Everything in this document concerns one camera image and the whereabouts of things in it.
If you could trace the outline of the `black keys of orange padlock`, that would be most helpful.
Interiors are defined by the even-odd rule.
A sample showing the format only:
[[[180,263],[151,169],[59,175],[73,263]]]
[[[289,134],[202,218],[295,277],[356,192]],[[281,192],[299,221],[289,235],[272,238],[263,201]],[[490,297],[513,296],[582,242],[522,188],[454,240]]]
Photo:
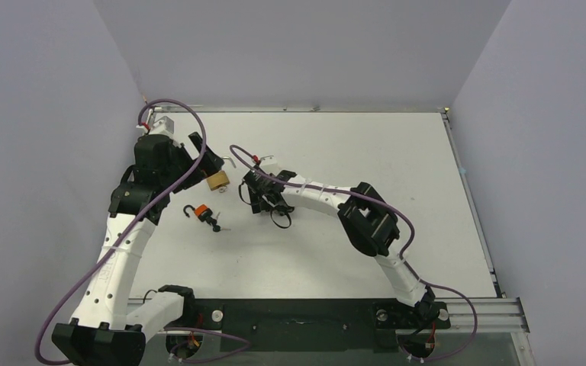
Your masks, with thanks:
[[[218,219],[220,216],[220,212],[217,213],[211,213],[206,219],[205,222],[211,226],[212,230],[215,233],[219,233],[221,231],[229,231],[230,228],[227,227],[222,227],[219,223],[218,223]]]

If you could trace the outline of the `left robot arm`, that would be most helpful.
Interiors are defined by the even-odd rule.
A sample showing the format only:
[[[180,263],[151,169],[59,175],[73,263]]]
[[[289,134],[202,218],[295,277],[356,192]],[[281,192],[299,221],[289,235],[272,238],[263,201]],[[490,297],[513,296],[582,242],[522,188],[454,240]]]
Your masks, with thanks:
[[[170,132],[148,132],[134,146],[134,163],[111,193],[107,227],[94,268],[70,290],[85,293],[67,323],[57,323],[52,343],[65,355],[62,364],[138,365],[147,342],[172,322],[191,326],[197,307],[188,287],[166,285],[135,311],[127,301],[143,251],[157,228],[170,195],[221,171],[223,160],[197,132],[188,138],[198,151],[192,158]]]

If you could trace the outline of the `orange black padlock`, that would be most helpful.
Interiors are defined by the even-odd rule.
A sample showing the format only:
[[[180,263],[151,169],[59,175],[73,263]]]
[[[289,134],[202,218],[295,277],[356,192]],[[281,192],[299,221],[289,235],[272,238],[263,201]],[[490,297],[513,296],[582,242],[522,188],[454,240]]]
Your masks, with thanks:
[[[192,205],[185,205],[183,212],[187,217],[194,215],[199,221],[210,223],[213,218],[213,211],[205,204],[194,207]]]

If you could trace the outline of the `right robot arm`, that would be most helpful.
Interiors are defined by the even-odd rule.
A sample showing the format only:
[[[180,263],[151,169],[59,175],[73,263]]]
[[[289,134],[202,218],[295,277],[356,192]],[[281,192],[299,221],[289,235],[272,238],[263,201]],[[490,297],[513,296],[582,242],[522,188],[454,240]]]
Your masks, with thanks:
[[[446,305],[436,301],[433,289],[412,274],[399,256],[398,216],[370,184],[337,187],[304,180],[287,170],[268,175],[255,169],[243,176],[242,185],[255,214],[290,217],[295,209],[304,208],[340,222],[350,244],[377,262],[393,290],[392,300],[373,307],[377,328],[423,331],[451,326]]]

